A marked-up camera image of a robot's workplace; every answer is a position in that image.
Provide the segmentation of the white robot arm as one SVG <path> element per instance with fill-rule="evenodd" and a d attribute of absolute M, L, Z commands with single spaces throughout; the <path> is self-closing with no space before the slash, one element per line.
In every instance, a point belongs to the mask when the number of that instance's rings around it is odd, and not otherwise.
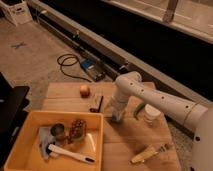
<path fill-rule="evenodd" d="M 148 88 L 138 72 L 122 74 L 114 84 L 110 99 L 114 122 L 122 120 L 129 98 L 138 97 L 194 133 L 191 171 L 213 171 L 213 107 Z"/>

